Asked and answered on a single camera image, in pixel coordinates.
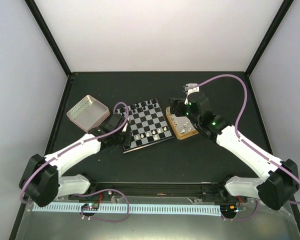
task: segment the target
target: purple cable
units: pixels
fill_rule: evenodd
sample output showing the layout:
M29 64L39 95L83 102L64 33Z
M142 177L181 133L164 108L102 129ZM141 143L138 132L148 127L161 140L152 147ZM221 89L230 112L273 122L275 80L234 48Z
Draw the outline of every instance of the purple cable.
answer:
M113 114L116 112L116 108L118 105L122 104L124 107L125 107L125 119L123 121L123 123L118 127L116 128L115 130L111 131L111 132L108 132L106 134L103 134L103 135L100 135L100 136L96 136L96 137L92 137L92 138L89 138L89 139L86 139L84 140L83 142L86 143L86 142L89 142L89 141L92 141L92 140L97 140L97 139L100 139L100 138L104 138L104 137L107 137L111 134L114 134L116 133L117 131L119 131L121 128L123 128L127 121L128 121L128 115L129 115L129 110L128 110L128 106L127 104L125 104L124 102L120 101L118 102L114 108L113 108ZM58 158L61 157L63 154L69 152L70 150L74 149L75 147L81 145L80 142L68 147L67 149L65 149L64 151L60 152L58 154ZM53 162L54 160L56 160L55 157L51 158L49 161L46 161L44 164L42 164L30 177L29 179L24 183L22 189L21 189L21 193L20 193L20 201L23 203L23 204L29 204L29 203L32 203L32 201L26 201L24 200L24 195L25 195L25 190L27 189L28 185L30 184L30 182L35 178L35 176L43 169L45 168L48 164L50 164L51 162Z
M247 91L247 87L244 83L244 81L236 76L236 75L233 75L233 74L221 74L221 75L218 75L218 76L214 76L198 85L195 85L195 86L192 86L190 87L190 89L194 89L194 88L197 88L197 87L201 87L203 85L206 85L208 83L210 83L211 81L213 80L216 80L216 79L220 79L220 78L223 78L223 77L228 77L228 78L234 78L236 80L238 80L242 87L243 87L243 91L244 91L244 99L243 99L243 104L242 104L242 108L239 112L239 115L238 117L236 118L236 121L235 121L235 125L234 125L234 131L235 131L235 134L238 138L240 138L240 134L238 132L238 125L239 125L239 121L241 119L241 116L242 114L244 113L244 110L246 108L246 105L247 105L247 99L248 99L248 91ZM260 155L261 157L263 157L265 160L269 161L269 158L267 156L265 156L264 154L262 154L260 151L258 151L257 149L255 149L253 146L251 146L248 142L246 142L244 139L241 140L246 146L248 146L248 148L250 148L251 150L253 150L255 153L257 153L258 155ZM270 163L272 163L273 165L275 165L277 168L279 168L280 170L282 170L283 172L285 172L286 174L288 174L293 180L295 180L299 185L300 185L300 180L295 176L293 175L291 172L289 172L288 170L286 170L283 166L280 166L279 164L273 162L273 161L270 161ZM300 201L289 201L290 204L300 204Z
M260 202L259 202L259 199L257 200L256 202L256 206L255 206L255 209L253 211L253 213L245 218L241 218L241 219L231 219L231 218L226 218L222 213L221 213L221 217L226 220L226 221L231 221L231 222L242 222L242 221L245 221L245 220L248 220L250 218L252 218L254 215L256 215L256 213L258 212L258 209L259 209L259 206L260 206Z
M103 219L103 218L94 217L94 216L90 216L89 218L99 220L99 221L103 221L103 222L108 222L108 223L120 223L120 222L126 220L126 218L129 216L130 204L129 204L129 201L128 201L127 197L121 191L118 191L118 190L112 189L112 188L108 188L108 189L103 189L103 190L96 191L96 192L90 193L90 194L75 194L75 195L78 196L78 197L91 197L93 195L100 194L100 193L107 192L107 191L116 192L116 193L120 194L125 199L126 205L127 205L127 211L126 211L124 217L119 219L119 220L109 220L109 219ZM85 217L84 216L84 209L82 209L82 211L81 211L81 216L83 218Z

